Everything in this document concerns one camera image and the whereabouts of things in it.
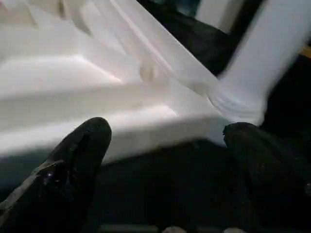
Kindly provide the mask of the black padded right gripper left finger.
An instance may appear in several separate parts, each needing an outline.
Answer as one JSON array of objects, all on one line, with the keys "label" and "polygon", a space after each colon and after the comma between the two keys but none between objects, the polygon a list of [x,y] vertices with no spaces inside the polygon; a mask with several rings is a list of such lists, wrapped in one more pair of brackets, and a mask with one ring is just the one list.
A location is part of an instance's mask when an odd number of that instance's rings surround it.
[{"label": "black padded right gripper left finger", "polygon": [[111,138],[111,127],[102,117],[91,118],[69,133],[1,202],[1,232],[79,232]]}]

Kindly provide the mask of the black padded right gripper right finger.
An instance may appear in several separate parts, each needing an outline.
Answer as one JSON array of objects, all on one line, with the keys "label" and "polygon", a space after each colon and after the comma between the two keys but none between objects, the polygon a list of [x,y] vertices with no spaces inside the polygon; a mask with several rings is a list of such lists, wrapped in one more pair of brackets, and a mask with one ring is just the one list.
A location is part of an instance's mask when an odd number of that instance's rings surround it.
[{"label": "black padded right gripper right finger", "polygon": [[259,232],[311,231],[311,163],[294,144],[246,122],[228,124],[224,142],[235,156]]}]

